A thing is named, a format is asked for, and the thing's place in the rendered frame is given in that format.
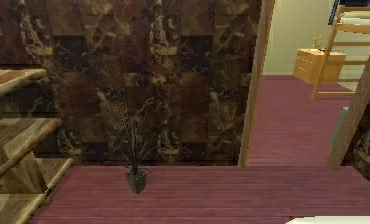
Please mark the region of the dark potted house plant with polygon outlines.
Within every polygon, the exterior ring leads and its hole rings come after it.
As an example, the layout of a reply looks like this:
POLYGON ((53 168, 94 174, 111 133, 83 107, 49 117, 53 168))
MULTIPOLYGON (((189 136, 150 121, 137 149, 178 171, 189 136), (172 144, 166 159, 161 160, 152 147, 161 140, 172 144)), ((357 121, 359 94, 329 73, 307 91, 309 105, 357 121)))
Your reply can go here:
POLYGON ((150 173, 142 163, 157 148, 157 129, 146 119, 147 111, 130 113, 124 106, 114 105, 109 112, 113 118, 109 128, 111 144, 121 153, 122 165, 128 169, 125 178, 130 190, 140 194, 146 188, 150 173))

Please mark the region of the light wooden chest of drawers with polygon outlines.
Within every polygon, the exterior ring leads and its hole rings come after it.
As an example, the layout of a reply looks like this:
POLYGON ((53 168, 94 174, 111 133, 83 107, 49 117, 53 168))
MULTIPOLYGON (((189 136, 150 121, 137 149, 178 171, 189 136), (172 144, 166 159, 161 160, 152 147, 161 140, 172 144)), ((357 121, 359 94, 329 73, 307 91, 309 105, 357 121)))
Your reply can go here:
MULTIPOLYGON (((345 62, 346 55, 331 52, 329 62, 325 67, 323 82, 337 80, 345 62)), ((293 75, 307 84, 315 84, 318 79, 324 52, 318 49, 299 49, 293 75)))

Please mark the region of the brown wooden shelf unit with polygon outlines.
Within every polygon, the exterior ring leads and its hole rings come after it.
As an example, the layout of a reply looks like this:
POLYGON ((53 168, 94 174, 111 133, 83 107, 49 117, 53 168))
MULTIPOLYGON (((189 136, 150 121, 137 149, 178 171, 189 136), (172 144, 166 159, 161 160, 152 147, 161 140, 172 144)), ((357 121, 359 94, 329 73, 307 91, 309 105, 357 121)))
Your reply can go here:
POLYGON ((61 125, 58 118, 0 119, 0 224, 28 224, 73 164, 33 150, 61 125))

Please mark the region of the white furniture edge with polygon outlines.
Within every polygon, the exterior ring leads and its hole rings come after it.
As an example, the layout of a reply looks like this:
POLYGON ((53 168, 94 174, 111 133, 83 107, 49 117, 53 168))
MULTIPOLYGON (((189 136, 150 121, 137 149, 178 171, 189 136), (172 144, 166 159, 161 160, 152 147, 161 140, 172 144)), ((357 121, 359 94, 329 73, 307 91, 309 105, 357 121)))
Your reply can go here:
POLYGON ((370 224, 370 216, 312 216, 293 218, 285 224, 370 224))

